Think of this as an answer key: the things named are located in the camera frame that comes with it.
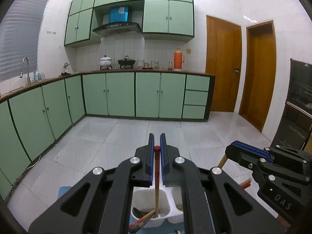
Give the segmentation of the black glass cabinet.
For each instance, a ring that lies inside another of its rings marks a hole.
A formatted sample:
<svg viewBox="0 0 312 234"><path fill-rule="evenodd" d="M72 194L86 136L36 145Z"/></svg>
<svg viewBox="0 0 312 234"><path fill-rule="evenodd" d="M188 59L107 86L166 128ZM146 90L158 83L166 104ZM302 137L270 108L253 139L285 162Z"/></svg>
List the black glass cabinet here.
<svg viewBox="0 0 312 234"><path fill-rule="evenodd" d="M285 108L271 147L304 149L311 135L311 91L311 64L291 59Z"/></svg>

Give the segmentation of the green lower cabinets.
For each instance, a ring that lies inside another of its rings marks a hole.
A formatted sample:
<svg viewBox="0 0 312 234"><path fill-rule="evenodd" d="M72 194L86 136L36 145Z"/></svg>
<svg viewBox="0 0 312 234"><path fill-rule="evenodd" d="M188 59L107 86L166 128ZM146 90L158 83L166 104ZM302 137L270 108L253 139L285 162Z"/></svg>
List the green lower cabinets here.
<svg viewBox="0 0 312 234"><path fill-rule="evenodd" d="M206 121L215 76L106 71L36 83L1 98L1 197L27 167L82 117Z"/></svg>

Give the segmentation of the wooden chopstick on mat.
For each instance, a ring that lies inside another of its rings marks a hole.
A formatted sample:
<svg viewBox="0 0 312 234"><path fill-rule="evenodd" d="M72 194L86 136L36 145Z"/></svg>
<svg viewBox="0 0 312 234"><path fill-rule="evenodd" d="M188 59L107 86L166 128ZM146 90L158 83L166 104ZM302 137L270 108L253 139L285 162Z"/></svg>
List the wooden chopstick on mat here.
<svg viewBox="0 0 312 234"><path fill-rule="evenodd" d="M244 182L242 182L239 186L243 189L246 189L249 186L251 186L251 182L252 182L252 180L251 180L251 178L249 178L249 179L245 180Z"/></svg>

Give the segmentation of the green upper cabinets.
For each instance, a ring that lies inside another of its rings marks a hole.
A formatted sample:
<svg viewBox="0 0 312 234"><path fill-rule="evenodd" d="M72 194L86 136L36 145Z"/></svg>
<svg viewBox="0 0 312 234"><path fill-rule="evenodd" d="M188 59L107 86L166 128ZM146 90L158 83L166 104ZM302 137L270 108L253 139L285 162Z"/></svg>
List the green upper cabinets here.
<svg viewBox="0 0 312 234"><path fill-rule="evenodd" d="M100 43L93 29L108 24L109 10L128 6L128 22L139 23L145 39L188 42L195 36L194 0L73 0L65 32L66 47Z"/></svg>

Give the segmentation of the black range hood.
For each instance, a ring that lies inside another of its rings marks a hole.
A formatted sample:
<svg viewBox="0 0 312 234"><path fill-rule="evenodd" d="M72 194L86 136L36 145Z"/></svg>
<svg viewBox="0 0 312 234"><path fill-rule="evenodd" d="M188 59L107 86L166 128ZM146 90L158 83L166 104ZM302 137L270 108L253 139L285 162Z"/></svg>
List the black range hood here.
<svg viewBox="0 0 312 234"><path fill-rule="evenodd" d="M100 27L93 29L93 32L101 35L102 37L107 37L109 35L121 34L127 32L137 32L141 33L142 29L139 23L135 22L115 22L104 24Z"/></svg>

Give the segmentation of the red wooden chopstick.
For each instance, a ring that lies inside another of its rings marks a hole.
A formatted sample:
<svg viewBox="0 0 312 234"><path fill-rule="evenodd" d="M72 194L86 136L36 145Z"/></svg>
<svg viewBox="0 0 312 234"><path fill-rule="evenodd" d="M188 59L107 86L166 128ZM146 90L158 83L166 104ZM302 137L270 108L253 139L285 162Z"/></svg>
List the red wooden chopstick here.
<svg viewBox="0 0 312 234"><path fill-rule="evenodd" d="M154 147L155 217L159 215L160 146Z"/></svg>

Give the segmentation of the orange thermos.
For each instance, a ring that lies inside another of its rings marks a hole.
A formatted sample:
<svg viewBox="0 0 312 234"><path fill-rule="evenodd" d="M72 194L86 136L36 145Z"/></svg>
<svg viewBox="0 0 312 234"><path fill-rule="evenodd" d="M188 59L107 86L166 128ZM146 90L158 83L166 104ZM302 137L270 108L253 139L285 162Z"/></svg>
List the orange thermos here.
<svg viewBox="0 0 312 234"><path fill-rule="evenodd" d="M174 52L174 70L182 70L183 63L184 53L180 50L180 48L177 48Z"/></svg>

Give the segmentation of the brown wooden door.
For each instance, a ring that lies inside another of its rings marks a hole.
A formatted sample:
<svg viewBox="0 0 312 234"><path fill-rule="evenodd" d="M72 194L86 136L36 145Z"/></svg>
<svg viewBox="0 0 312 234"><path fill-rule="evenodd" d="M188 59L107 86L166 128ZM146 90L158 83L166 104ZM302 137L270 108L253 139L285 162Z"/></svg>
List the brown wooden door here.
<svg viewBox="0 0 312 234"><path fill-rule="evenodd" d="M211 110L233 112L242 64L242 30L237 24L207 16L207 74L215 76Z"/></svg>
<svg viewBox="0 0 312 234"><path fill-rule="evenodd" d="M260 132L268 116L276 78L273 21L246 28L246 73L239 114Z"/></svg>

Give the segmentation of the white cooking pot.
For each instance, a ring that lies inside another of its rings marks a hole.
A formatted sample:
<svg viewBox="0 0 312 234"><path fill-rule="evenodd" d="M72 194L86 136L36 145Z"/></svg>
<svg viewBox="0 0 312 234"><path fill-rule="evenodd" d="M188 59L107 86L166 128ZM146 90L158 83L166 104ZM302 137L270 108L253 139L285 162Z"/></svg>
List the white cooking pot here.
<svg viewBox="0 0 312 234"><path fill-rule="evenodd" d="M99 60L99 68L100 70L111 70L112 66L112 59L108 56L103 56Z"/></svg>

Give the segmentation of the black wok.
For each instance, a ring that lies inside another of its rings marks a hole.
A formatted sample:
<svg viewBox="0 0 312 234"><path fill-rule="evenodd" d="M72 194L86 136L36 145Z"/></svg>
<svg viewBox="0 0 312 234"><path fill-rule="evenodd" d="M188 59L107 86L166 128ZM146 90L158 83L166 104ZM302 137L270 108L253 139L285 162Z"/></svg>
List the black wok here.
<svg viewBox="0 0 312 234"><path fill-rule="evenodd" d="M129 56L125 56L123 59L118 60L120 69L133 69L135 62L136 61L134 59L129 58Z"/></svg>

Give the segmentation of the black ladle spoon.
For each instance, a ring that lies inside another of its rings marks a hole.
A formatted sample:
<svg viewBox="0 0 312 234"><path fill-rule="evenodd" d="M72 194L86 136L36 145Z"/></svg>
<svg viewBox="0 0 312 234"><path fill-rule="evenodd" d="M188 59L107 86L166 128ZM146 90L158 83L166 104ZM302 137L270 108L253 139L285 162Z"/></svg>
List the black ladle spoon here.
<svg viewBox="0 0 312 234"><path fill-rule="evenodd" d="M150 212L143 212L137 208L133 208L133 213L138 220L129 225L129 233L137 233L141 230L154 217L156 210L153 209Z"/></svg>

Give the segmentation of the blue table mat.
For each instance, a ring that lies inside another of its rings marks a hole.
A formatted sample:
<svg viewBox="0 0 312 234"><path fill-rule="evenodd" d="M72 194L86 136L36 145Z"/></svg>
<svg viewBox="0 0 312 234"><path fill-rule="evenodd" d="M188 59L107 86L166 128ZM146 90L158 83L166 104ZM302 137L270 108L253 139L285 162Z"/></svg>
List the blue table mat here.
<svg viewBox="0 0 312 234"><path fill-rule="evenodd" d="M66 192L68 192L72 186L62 186L59 188L57 199L62 197ZM135 218L130 216L129 224L135 222ZM159 227L153 228L142 228L137 233L147 233L147 234L174 234L175 231L180 231L180 233L185 233L184 223L170 223L168 220L165 220L163 224Z"/></svg>

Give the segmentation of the grey window blind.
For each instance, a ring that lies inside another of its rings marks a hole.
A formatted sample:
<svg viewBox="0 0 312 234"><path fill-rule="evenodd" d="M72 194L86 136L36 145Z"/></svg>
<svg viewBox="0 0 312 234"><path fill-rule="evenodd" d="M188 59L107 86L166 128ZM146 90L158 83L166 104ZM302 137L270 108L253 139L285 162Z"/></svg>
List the grey window blind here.
<svg viewBox="0 0 312 234"><path fill-rule="evenodd" d="M15 0L1 21L1 81L38 67L38 41L48 0Z"/></svg>

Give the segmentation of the green cabinets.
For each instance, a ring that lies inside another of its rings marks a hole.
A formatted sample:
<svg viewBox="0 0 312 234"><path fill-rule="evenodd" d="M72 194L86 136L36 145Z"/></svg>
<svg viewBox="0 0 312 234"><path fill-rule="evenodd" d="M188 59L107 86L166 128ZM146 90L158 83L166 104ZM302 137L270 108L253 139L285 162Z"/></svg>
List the green cabinets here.
<svg viewBox="0 0 312 234"><path fill-rule="evenodd" d="M206 121L215 76L106 71L36 83L1 98L1 197L27 167L82 117Z"/></svg>
<svg viewBox="0 0 312 234"><path fill-rule="evenodd" d="M195 36L194 0L73 0L65 32L66 47L100 43L93 29L108 24L109 10L128 6L128 22L139 23L145 39L188 42Z"/></svg>

